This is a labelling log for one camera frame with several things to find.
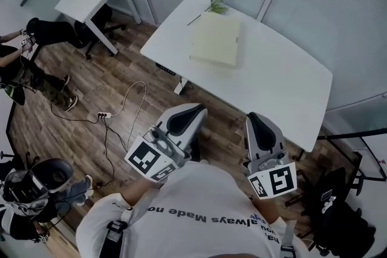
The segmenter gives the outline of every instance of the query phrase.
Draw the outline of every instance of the human hand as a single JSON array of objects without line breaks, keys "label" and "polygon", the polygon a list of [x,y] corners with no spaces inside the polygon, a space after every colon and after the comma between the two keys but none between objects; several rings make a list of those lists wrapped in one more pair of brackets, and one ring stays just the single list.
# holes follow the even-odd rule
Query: human hand
[{"label": "human hand", "polygon": [[41,226],[40,223],[38,223],[37,221],[33,221],[33,225],[38,235],[43,236],[48,234],[48,230],[45,227]]},{"label": "human hand", "polygon": [[22,52],[31,51],[34,44],[35,44],[34,38],[27,39],[27,43],[22,47]]}]

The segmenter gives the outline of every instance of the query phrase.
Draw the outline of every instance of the electrical cable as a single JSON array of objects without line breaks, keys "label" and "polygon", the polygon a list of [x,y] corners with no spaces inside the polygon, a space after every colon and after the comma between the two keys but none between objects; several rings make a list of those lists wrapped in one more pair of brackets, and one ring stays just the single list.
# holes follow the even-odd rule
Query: electrical cable
[{"label": "electrical cable", "polygon": [[139,114],[140,111],[141,111],[141,107],[143,106],[143,103],[144,103],[144,100],[145,100],[145,97],[146,97],[146,93],[147,93],[147,91],[148,91],[148,87],[146,86],[146,83],[145,83],[145,82],[142,82],[142,81],[138,81],[138,82],[133,83],[133,84],[131,85],[131,87],[129,87],[128,91],[127,91],[126,94],[125,94],[125,97],[124,97],[124,99],[123,99],[123,104],[122,104],[121,110],[119,110],[119,112],[116,113],[116,114],[112,114],[112,116],[111,116],[111,117],[117,116],[117,115],[119,115],[119,113],[122,112],[123,108],[125,107],[126,97],[128,96],[129,91],[132,89],[132,87],[133,87],[134,85],[136,85],[136,84],[138,84],[138,83],[144,84],[144,86],[145,86],[145,93],[144,93],[144,96],[143,96],[143,100],[141,101],[140,106],[138,107],[138,111],[137,111],[137,113],[136,113],[136,115],[135,115],[135,117],[134,117],[134,121],[133,121],[133,124],[132,124],[132,128],[131,128],[131,131],[130,131],[129,137],[128,137],[128,142],[126,142],[126,149],[128,149],[128,147],[129,147],[129,140],[130,140],[130,138],[131,138],[131,136],[132,136],[132,132],[133,132],[133,128],[134,128],[134,123],[135,123],[135,121],[136,121],[136,119],[137,119],[137,117],[138,117],[138,114]]},{"label": "electrical cable", "polygon": [[181,90],[185,89],[186,91],[191,91],[194,89],[194,86],[190,83],[189,88],[187,86],[183,86],[183,78],[180,77],[180,82]]},{"label": "electrical cable", "polygon": [[28,223],[29,223],[30,226],[32,227],[32,229],[33,229],[33,231],[34,231],[34,234],[35,234],[35,237],[36,237],[35,240],[34,240],[34,239],[30,239],[29,237],[27,237],[28,240],[30,240],[30,241],[32,241],[32,242],[34,242],[34,243],[39,243],[39,242],[40,242],[40,240],[39,240],[40,235],[39,235],[39,233],[37,233],[36,228],[35,228],[34,224],[33,224],[32,221],[31,221],[31,220],[33,219],[33,217],[28,216],[28,215],[25,213],[25,211],[23,211],[23,209],[20,208],[20,207],[19,207],[19,210],[22,211],[23,214],[28,218]]},{"label": "electrical cable", "polygon": [[86,121],[86,122],[89,122],[89,123],[91,123],[91,124],[96,124],[96,123],[98,123],[98,121],[99,121],[99,115],[98,115],[97,120],[96,120],[95,122],[92,122],[91,120],[72,120],[72,119],[70,119],[70,118],[65,118],[65,117],[63,117],[63,116],[57,115],[57,114],[55,114],[54,111],[53,111],[53,102],[51,102],[50,108],[51,108],[51,113],[52,113],[52,114],[54,114],[56,117],[59,117],[59,118],[61,118],[61,119],[63,119],[63,120],[69,120],[69,121]]},{"label": "electrical cable", "polygon": [[69,206],[69,209],[68,209],[67,213],[64,214],[63,216],[61,216],[60,219],[54,225],[52,225],[49,229],[47,229],[47,231],[50,231],[52,228],[54,228],[57,224],[59,224],[62,221],[63,218],[65,218],[70,213],[70,211],[71,211],[71,204],[68,201],[63,201],[63,202],[66,202],[68,204],[68,206]]},{"label": "electrical cable", "polygon": [[125,147],[125,142],[123,141],[123,138],[118,134],[118,133],[116,133],[113,129],[111,129],[111,127],[107,124],[107,122],[106,122],[106,119],[105,118],[101,118],[101,122],[111,131],[111,132],[113,132],[113,133],[115,133],[117,136],[118,136],[118,138],[120,139],[120,142],[121,142],[121,145],[122,145],[122,147],[123,147],[123,149],[125,150],[125,152],[128,152],[128,150],[126,149],[126,147]]},{"label": "electrical cable", "polygon": [[[111,167],[112,167],[112,170],[113,170],[112,178],[111,178],[107,183],[105,183],[104,185],[96,185],[96,186],[93,186],[93,187],[91,187],[90,189],[85,190],[84,192],[77,193],[77,194],[74,195],[74,196],[66,197],[66,199],[70,199],[70,198],[73,198],[73,197],[82,195],[82,194],[84,194],[84,193],[86,193],[86,192],[88,192],[88,191],[90,191],[90,190],[94,190],[94,189],[99,189],[99,188],[105,187],[105,186],[109,185],[111,182],[114,181],[114,178],[115,178],[115,168],[114,168],[114,165],[113,165],[112,161],[110,160],[110,158],[108,158],[108,148],[106,147],[106,140],[107,140],[107,138],[108,138],[108,127],[105,126],[105,128],[106,128],[106,132],[105,132],[105,142],[104,142],[104,146],[105,146],[105,157],[106,157],[106,159],[110,162],[110,165],[111,165]],[[54,201],[54,203],[66,202],[66,199]]]}]

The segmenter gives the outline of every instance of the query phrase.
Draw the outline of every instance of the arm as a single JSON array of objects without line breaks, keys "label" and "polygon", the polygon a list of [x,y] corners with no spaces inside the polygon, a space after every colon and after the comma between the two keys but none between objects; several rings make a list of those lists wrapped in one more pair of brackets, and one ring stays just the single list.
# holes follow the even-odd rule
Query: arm
[{"label": "arm", "polygon": [[17,51],[13,52],[12,54],[9,54],[5,57],[0,58],[0,67],[5,67],[9,65],[13,61],[15,61],[15,59],[17,59],[23,52],[24,52],[23,49],[20,48]]},{"label": "arm", "polygon": [[42,227],[40,225],[40,223],[38,223],[37,221],[33,221],[32,223],[33,223],[38,235],[42,236],[43,234],[46,233],[46,229],[44,227]]},{"label": "arm", "polygon": [[27,44],[24,45],[22,48],[18,49],[17,51],[0,58],[0,67],[5,67],[15,61],[23,52],[28,51],[32,48],[32,41],[28,40]]},{"label": "arm", "polygon": [[260,200],[254,193],[252,202],[269,224],[274,223],[279,218],[277,206],[273,199]]},{"label": "arm", "polygon": [[11,41],[12,39],[20,36],[22,34],[22,30],[15,31],[14,33],[6,34],[5,36],[0,37],[0,43],[5,43]]},{"label": "arm", "polygon": [[123,199],[133,207],[149,189],[155,188],[156,186],[156,183],[148,181],[146,178],[140,176],[133,184],[121,192],[121,195]]}]

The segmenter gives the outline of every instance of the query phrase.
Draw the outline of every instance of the green plant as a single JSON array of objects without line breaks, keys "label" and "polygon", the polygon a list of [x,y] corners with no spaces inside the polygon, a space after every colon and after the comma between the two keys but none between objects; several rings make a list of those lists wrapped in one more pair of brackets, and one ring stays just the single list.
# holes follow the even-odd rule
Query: green plant
[{"label": "green plant", "polygon": [[211,0],[209,11],[224,14],[227,11],[227,7],[224,5],[223,0]]}]

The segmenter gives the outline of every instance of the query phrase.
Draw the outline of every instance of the wooden floor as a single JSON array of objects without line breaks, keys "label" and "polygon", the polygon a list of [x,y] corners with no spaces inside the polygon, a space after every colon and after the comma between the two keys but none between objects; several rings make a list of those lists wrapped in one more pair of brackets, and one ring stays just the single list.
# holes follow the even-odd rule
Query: wooden floor
[{"label": "wooden floor", "polygon": [[[90,62],[85,60],[85,50],[77,50],[70,44],[50,45],[41,49],[36,58],[37,65],[58,77],[69,74],[70,90],[80,99],[71,112],[61,115],[95,121],[99,111],[118,112],[127,89],[136,81],[144,81],[148,86],[148,93],[134,124],[131,144],[136,136],[144,134],[167,108],[182,103],[202,103],[208,109],[206,125],[199,139],[202,156],[205,156],[210,164],[229,172],[240,188],[251,194],[252,189],[240,169],[245,156],[242,130],[244,114],[196,85],[192,85],[183,95],[174,94],[179,78],[158,69],[153,62],[140,54],[140,48],[154,31],[154,27],[145,23],[136,25],[129,21],[125,31],[116,31],[111,38],[120,51],[118,55],[109,57],[107,49],[98,44],[92,51]],[[50,103],[39,92],[25,92],[26,104],[16,107],[10,128],[17,152],[23,155],[29,151],[31,155],[39,155],[42,159],[66,159],[74,167],[73,180],[90,174],[95,182],[108,182],[112,177],[112,169],[105,158],[104,125],[101,122],[91,124],[61,120],[51,113]],[[125,141],[128,139],[143,94],[144,87],[136,85],[128,95],[123,112],[111,121],[111,127]],[[300,151],[288,142],[286,148],[291,156],[298,155]],[[107,149],[107,155],[115,167],[114,181],[96,190],[92,199],[83,207],[73,207],[64,220],[74,229],[95,201],[120,191],[137,177],[136,172],[124,162],[126,153],[119,139],[112,133],[108,135]],[[352,172],[351,165],[330,144],[321,141],[317,142],[314,151],[309,153],[305,160],[298,163],[298,168],[303,169],[312,181],[316,181],[320,175],[319,166],[325,166],[328,170],[344,166],[348,175]],[[302,188],[300,179],[296,192],[277,199],[282,217],[298,220],[298,232],[308,230],[308,218],[300,215],[301,205],[285,208],[284,201],[302,192]]]}]

